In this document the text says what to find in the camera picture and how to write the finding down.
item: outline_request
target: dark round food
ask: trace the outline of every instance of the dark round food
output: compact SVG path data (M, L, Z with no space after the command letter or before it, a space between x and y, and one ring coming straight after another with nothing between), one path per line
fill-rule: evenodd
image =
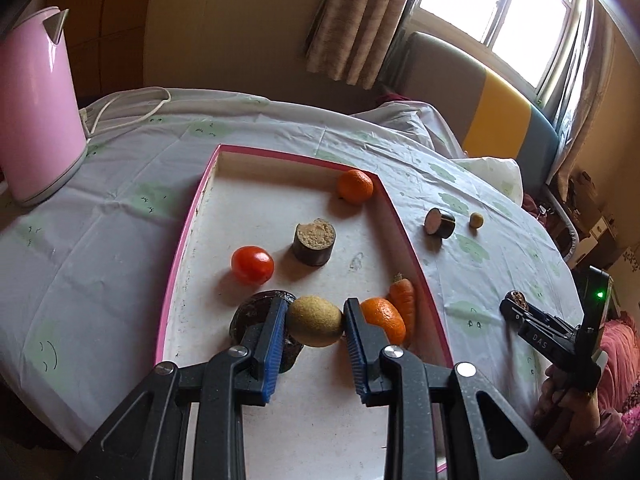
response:
M269 313L269 307L273 298L282 298L287 302L287 306L296 301L296 297L286 290L264 290L252 295L244 300L236 310L234 318L229 326L229 336L234 345L240 344L244 337L244 332L251 325L264 323ZM283 374L296 362L298 354L304 345L291 336L287 329L284 332L284 349L282 360L280 361L280 373Z
M424 231L428 235L449 238L456 227L456 218L451 213L434 207L424 218Z

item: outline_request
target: human hand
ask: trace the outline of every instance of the human hand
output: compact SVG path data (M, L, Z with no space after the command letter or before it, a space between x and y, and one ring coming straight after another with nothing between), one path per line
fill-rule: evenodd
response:
M575 388L570 388L562 396L563 390L559 387L562 374L563 372L554 365L545 370L545 375L549 378L542 383L542 393L534 413L534 423L546 415L556 403L561 408L566 408L573 412L574 415L571 418L569 429L562 436L559 443L562 449L567 449L571 446L583 444L593 436L600 426L600 410L598 409L597 392L588 394Z

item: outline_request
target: small yellow fruit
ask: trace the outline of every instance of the small yellow fruit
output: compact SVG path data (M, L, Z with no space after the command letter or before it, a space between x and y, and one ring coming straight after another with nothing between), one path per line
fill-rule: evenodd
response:
M342 311L318 296L302 296L291 303L285 324L294 339L315 347L335 343L344 329Z
M469 217L469 227L479 229L484 224L484 217L480 213L471 213Z

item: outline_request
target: kettle base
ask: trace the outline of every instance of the kettle base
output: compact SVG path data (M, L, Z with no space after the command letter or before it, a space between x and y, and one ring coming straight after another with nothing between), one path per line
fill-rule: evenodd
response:
M44 202L47 198L53 195L57 190L59 190L62 186L64 186L72 176L76 174L76 171L80 168L81 164L84 162L84 158L86 157L86 146L80 156L76 159L76 161L65 171L62 175L60 175L53 184L49 187L43 189L42 191L36 193L34 196L28 198L27 200L18 200L14 196L15 202L22 207L32 207L40 202Z

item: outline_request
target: cherry tomato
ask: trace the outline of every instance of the cherry tomato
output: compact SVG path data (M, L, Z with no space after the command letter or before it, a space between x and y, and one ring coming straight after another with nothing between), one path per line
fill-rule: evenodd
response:
M231 271L243 283L262 285L273 276L273 258L255 245L240 247L231 256Z

